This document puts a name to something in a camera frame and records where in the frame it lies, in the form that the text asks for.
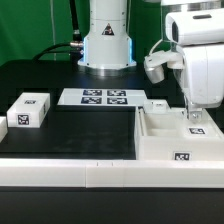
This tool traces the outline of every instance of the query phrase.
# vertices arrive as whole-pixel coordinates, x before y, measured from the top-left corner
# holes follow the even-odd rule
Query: white cube
[[[7,111],[8,126],[39,128],[49,108],[49,93],[23,93]]]
[[[6,117],[0,117],[0,142],[7,134]]]

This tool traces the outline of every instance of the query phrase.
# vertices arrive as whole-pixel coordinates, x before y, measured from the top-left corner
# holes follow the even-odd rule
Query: white box
[[[206,110],[192,123],[183,108],[147,100],[136,109],[135,150],[137,160],[224,161],[224,134]]]
[[[23,93],[7,111],[8,126],[39,128],[49,108],[49,93]]]
[[[0,142],[3,140],[7,132],[6,117],[0,117]]]

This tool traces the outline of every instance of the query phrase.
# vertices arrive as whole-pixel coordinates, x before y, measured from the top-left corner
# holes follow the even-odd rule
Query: black cable
[[[73,27],[73,40],[81,41],[82,37],[79,31],[79,24],[78,24],[78,15],[76,10],[76,3],[75,0],[69,0],[70,4],[70,11],[72,17],[72,27]]]
[[[79,51],[42,51],[41,53],[37,54],[36,56],[33,57],[34,61],[38,61],[43,55],[45,54],[63,54],[63,53],[68,53],[68,54],[77,54],[80,55]]]
[[[46,48],[42,52],[51,51],[51,50],[56,49],[56,48],[59,48],[59,47],[70,47],[70,43],[55,44],[55,45],[52,45],[51,47]]]

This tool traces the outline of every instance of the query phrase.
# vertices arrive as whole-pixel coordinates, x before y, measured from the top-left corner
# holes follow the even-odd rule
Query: black tabletop
[[[9,128],[0,157],[135,159],[133,108],[57,106],[63,88],[144,89],[148,98],[184,106],[170,71],[151,85],[141,64],[118,77],[99,78],[70,62],[11,61],[0,67],[0,116],[23,92],[50,93],[51,109],[40,129]],[[223,105],[209,113],[223,130]],[[219,224],[223,201],[223,189],[1,187],[0,223]]]
[[[171,103],[178,103],[179,91],[172,76],[152,86],[141,64],[116,77],[97,77],[77,63],[11,61],[0,68],[0,113],[23,92],[50,93],[51,108],[40,128],[8,128],[1,158],[135,159],[135,108],[58,106],[64,88],[145,90]]]

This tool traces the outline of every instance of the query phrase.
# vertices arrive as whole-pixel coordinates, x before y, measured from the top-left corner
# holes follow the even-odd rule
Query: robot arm
[[[162,1],[162,7],[180,10],[164,16],[163,38],[175,47],[150,54],[144,63],[152,82],[162,80],[162,71],[158,70],[161,64],[174,69],[185,96],[188,118],[194,122],[200,121],[203,108],[218,107],[224,97],[224,9],[217,1],[207,1],[207,7],[204,2],[194,4],[200,2],[184,0],[180,5],[176,0]]]

